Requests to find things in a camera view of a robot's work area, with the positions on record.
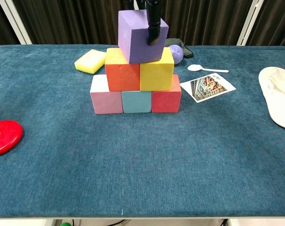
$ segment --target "red cube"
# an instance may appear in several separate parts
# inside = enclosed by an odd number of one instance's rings
[[[169,91],[152,92],[152,112],[176,113],[179,111],[181,87],[177,74],[173,74],[172,88]]]

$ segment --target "cable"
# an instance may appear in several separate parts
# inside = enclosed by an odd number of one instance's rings
[[[107,226],[114,226],[114,225],[118,225],[118,224],[122,223],[123,221],[125,221],[125,220],[121,220],[121,221],[119,221],[119,222],[116,222],[116,223],[114,223],[114,224],[112,224],[112,225],[107,225]]]
[[[224,219],[224,220],[222,221],[222,224],[221,224],[220,226],[226,226],[227,221],[228,221],[228,219]]]

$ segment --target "purple cube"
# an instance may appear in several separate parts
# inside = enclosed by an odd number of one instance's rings
[[[130,64],[146,63],[161,59],[169,26],[161,19],[158,42],[148,45],[147,11],[119,11],[119,47]]]

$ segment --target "dark curtain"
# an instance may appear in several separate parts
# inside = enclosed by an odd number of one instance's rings
[[[168,37],[186,45],[236,45],[252,0],[163,0]]]
[[[20,42],[0,6],[0,45],[6,44],[20,44]]]
[[[123,0],[13,0],[33,44],[117,44]]]
[[[265,0],[247,45],[285,46],[285,0]]]

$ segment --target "white plastic spoon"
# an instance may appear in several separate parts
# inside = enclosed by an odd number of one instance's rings
[[[188,67],[188,70],[192,71],[192,72],[197,72],[200,70],[208,71],[208,72],[222,72],[222,73],[228,73],[229,72],[228,70],[206,69],[206,68],[203,68],[201,65],[190,65]]]

